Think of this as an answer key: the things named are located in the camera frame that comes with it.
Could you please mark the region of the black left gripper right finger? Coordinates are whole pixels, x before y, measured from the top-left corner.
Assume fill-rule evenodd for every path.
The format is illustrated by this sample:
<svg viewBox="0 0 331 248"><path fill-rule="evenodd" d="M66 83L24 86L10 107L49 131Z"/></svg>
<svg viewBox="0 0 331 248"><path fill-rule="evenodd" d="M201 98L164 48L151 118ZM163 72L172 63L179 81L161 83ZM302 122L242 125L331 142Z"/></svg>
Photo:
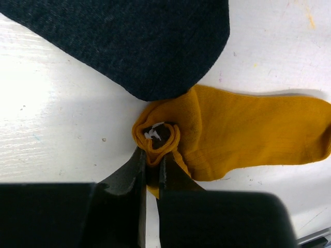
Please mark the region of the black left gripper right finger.
<svg viewBox="0 0 331 248"><path fill-rule="evenodd" d="M159 191L160 193L170 191L198 192L205 191L205 189L191 179L175 162L172 153L168 153L160 162Z"/></svg>

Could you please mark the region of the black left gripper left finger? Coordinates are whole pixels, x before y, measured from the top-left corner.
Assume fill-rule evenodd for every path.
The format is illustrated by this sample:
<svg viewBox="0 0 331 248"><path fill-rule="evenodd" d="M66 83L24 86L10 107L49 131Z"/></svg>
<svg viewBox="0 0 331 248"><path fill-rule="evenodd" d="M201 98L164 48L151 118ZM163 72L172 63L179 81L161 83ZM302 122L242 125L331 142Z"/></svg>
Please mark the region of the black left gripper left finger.
<svg viewBox="0 0 331 248"><path fill-rule="evenodd" d="M103 193L102 219L114 239L111 247L145 247L146 154L137 148L132 157L99 183Z"/></svg>

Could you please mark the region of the mustard yellow sock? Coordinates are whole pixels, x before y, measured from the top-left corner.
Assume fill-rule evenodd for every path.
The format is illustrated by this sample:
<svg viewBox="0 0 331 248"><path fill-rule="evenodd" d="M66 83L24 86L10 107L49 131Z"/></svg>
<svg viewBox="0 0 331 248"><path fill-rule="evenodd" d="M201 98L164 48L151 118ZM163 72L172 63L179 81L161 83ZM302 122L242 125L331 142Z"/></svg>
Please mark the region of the mustard yellow sock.
<svg viewBox="0 0 331 248"><path fill-rule="evenodd" d="M330 155L330 104L309 96L240 95L204 85L152 102L132 128L150 167L171 153L193 180L261 165L301 165Z"/></svg>

